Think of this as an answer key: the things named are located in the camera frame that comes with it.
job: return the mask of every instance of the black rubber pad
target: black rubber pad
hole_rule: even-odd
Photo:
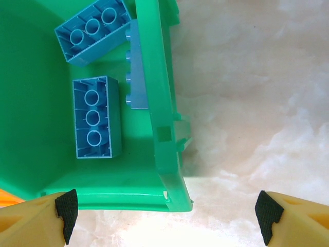
[[[268,246],[272,238],[272,224],[279,223],[283,214],[281,207],[265,191],[261,191],[255,206],[256,216],[263,235],[265,245]]]
[[[58,216],[63,218],[63,235],[66,244],[68,244],[78,217],[77,191],[73,189],[55,199],[55,206]]]

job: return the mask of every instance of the green bin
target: green bin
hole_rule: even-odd
[[[191,141],[177,112],[169,27],[175,0],[125,1],[139,25],[149,110],[125,103],[129,43],[86,67],[67,63],[54,29],[92,0],[0,1],[0,188],[24,200],[75,188],[80,209],[190,211],[181,175]],[[122,155],[77,159],[72,80],[119,81]]]

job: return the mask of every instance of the green plastic bin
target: green plastic bin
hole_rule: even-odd
[[[169,34],[177,3],[125,1],[138,19],[149,98],[149,110],[131,110],[128,42],[80,68],[55,36],[92,2],[0,1],[0,188],[24,200],[75,188],[80,209],[190,211],[180,169],[191,131],[176,108]],[[123,154],[76,159],[72,80],[103,75],[119,80]]]

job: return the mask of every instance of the marble surface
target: marble surface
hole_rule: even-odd
[[[264,246],[260,190],[329,204],[329,1],[180,0],[183,214],[81,211],[74,246]]]

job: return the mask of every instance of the blue brick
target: blue brick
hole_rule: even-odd
[[[101,76],[73,81],[77,158],[122,152],[118,81]]]
[[[130,94],[126,96],[126,103],[131,109],[148,109],[149,102],[145,87],[137,20],[131,21],[131,28],[126,31],[126,38],[131,44],[131,49],[126,54],[126,59],[131,64],[131,71],[126,76],[127,83],[131,85]]]
[[[67,62],[86,66],[126,42],[131,16],[123,0],[98,0],[55,29]]]

